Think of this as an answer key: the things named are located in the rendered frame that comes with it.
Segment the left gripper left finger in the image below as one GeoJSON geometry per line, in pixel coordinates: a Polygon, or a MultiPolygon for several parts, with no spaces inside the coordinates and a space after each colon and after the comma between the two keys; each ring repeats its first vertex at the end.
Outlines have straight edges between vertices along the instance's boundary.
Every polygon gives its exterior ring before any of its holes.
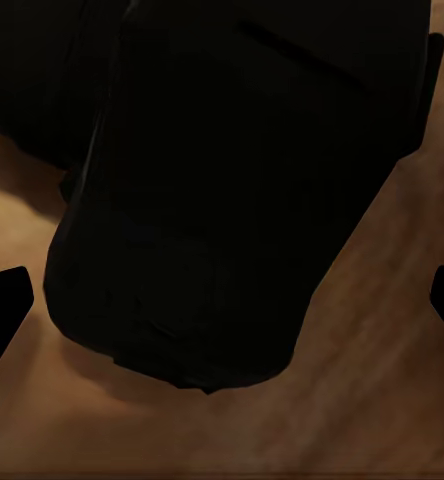
{"type": "Polygon", "coordinates": [[[34,303],[26,267],[0,272],[0,358],[34,303]]]}

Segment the digital camera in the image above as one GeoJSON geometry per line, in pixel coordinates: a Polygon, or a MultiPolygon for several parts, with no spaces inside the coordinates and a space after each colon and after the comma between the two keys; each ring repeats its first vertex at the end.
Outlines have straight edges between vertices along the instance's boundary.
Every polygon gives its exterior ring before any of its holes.
{"type": "Polygon", "coordinates": [[[0,135],[67,170],[50,319],[113,363],[246,388],[396,161],[444,52],[431,0],[0,0],[0,135]]]}

